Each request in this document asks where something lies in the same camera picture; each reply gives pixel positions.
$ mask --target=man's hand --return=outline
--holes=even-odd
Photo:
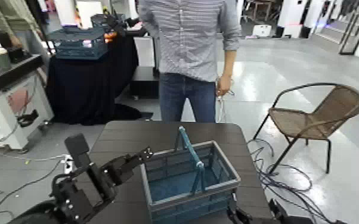
[[[231,75],[223,74],[217,83],[217,96],[224,96],[231,88]]]
[[[21,41],[18,39],[18,37],[16,36],[10,36],[11,39],[11,43],[13,44],[13,46],[16,46],[18,48],[22,48],[22,43]]]
[[[41,38],[42,41],[45,40],[45,37],[43,36],[43,33],[40,29],[36,29],[36,33],[39,35],[39,37]]]

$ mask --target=table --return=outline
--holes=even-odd
[[[275,2],[275,0],[252,0],[252,1],[247,1],[246,8],[249,9],[249,6],[251,4],[255,4],[255,8],[253,9],[253,17],[252,17],[253,21],[255,21],[256,20],[256,15],[258,13],[259,5],[267,5],[266,16],[264,17],[264,21],[267,21],[268,16],[270,15],[271,5],[273,4],[273,2]]]
[[[105,124],[114,119],[118,97],[138,66],[134,38],[117,38],[99,60],[52,57],[46,93],[54,121],[68,124]]]
[[[192,143],[215,140],[240,175],[242,182],[237,191],[238,206],[253,217],[252,223],[271,224],[267,199],[249,155],[242,130],[237,125],[213,123],[164,122],[109,122],[90,153],[98,166],[124,155],[134,154],[150,146],[154,152],[174,147],[179,126],[184,126]],[[140,168],[135,175],[119,187],[113,204],[96,215],[90,223],[150,223],[146,206]],[[84,189],[91,202],[99,198],[86,175],[78,177],[78,187]],[[214,213],[190,223],[231,224],[225,212]]]
[[[13,150],[22,150],[28,143],[28,136],[45,120],[53,118],[53,112],[43,89],[41,74],[43,65],[40,55],[13,64],[7,71],[0,71],[0,144],[9,145]],[[22,128],[17,124],[16,115],[8,103],[11,93],[27,86],[28,96],[31,97],[27,111],[36,109],[39,116],[28,127]]]

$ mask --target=blue crate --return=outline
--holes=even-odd
[[[141,166],[153,224],[184,223],[234,206],[240,177],[215,141],[191,145],[179,128],[173,150]]]
[[[61,59],[97,60],[108,51],[101,27],[87,30],[65,27],[48,37],[53,42],[56,57]]]

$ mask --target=basket handle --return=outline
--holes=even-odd
[[[181,141],[181,143],[182,143],[183,150],[186,150],[186,149],[189,150],[189,152],[191,153],[191,155],[193,157],[193,160],[196,163],[196,167],[197,167],[197,173],[196,173],[195,181],[193,182],[193,185],[192,185],[191,194],[195,194],[199,180],[201,182],[202,191],[205,192],[206,191],[206,188],[205,188],[205,164],[202,161],[200,161],[199,156],[197,156],[195,149],[192,147],[191,141],[189,140],[189,137],[188,137],[187,133],[185,132],[185,128],[182,126],[180,126],[178,128],[178,134],[177,134],[177,139],[175,141],[174,151],[177,151],[179,141]]]

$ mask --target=dark gray table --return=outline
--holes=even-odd
[[[93,146],[90,158],[99,166],[109,160],[134,154],[148,145],[154,152],[174,147],[178,127],[183,125],[193,144],[215,140],[232,165],[238,171],[242,182],[237,191],[238,206],[253,217],[252,223],[271,224],[272,220],[267,199],[257,177],[252,159],[246,146],[242,130],[237,125],[212,123],[163,123],[163,122],[110,122],[106,124],[99,139]],[[115,203],[108,206],[92,219],[91,223],[150,223],[140,169],[119,187]],[[93,203],[99,198],[96,190],[85,175],[78,178]],[[218,212],[191,223],[232,223],[225,212]]]

